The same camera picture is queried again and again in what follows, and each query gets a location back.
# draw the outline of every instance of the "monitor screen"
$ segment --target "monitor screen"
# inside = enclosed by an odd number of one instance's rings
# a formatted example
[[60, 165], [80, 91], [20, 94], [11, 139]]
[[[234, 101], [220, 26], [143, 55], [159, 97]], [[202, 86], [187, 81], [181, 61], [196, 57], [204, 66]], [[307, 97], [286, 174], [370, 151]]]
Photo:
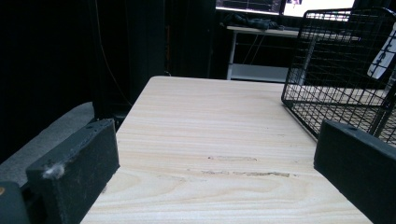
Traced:
[[285, 0], [283, 15], [302, 17], [307, 10], [353, 7], [355, 0]]
[[216, 9], [279, 15], [284, 0], [217, 0]]

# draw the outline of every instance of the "light wood tabletop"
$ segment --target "light wood tabletop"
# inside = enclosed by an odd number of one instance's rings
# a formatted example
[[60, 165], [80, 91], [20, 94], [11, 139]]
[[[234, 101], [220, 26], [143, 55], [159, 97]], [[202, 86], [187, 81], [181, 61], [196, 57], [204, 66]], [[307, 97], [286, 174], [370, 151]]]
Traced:
[[82, 223], [370, 223], [313, 168], [282, 84], [154, 77], [117, 132], [120, 169]]

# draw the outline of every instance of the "wire cage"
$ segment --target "wire cage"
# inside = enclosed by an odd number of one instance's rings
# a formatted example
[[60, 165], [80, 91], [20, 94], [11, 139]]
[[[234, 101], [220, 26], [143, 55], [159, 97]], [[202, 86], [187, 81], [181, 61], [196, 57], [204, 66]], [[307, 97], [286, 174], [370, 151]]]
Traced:
[[315, 137], [330, 119], [396, 146], [395, 22], [380, 7], [304, 14], [282, 102]]

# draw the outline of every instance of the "scuff mark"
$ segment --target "scuff mark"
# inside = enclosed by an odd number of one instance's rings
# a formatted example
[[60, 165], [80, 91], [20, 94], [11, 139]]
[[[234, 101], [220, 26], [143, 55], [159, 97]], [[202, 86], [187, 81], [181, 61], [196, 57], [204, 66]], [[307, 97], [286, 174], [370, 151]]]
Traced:
[[208, 157], [209, 160], [216, 160], [216, 161], [256, 161], [256, 158], [252, 157]]
[[261, 175], [278, 175], [284, 177], [290, 177], [290, 174], [279, 173], [279, 172], [233, 172], [234, 175], [254, 175], [254, 176], [261, 176]]
[[204, 175], [229, 175], [228, 171], [202, 171]]

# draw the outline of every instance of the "black foam block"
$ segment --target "black foam block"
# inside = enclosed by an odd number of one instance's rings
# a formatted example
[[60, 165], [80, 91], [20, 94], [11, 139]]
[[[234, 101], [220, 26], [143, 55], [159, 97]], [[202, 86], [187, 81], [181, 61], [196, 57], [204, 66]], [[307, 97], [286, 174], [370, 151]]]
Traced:
[[342, 123], [324, 120], [315, 168], [374, 223], [396, 223], [396, 148]]
[[91, 123], [26, 169], [46, 223], [79, 223], [119, 168], [113, 120]]
[[17, 183], [0, 182], [0, 223], [30, 223], [20, 186]]

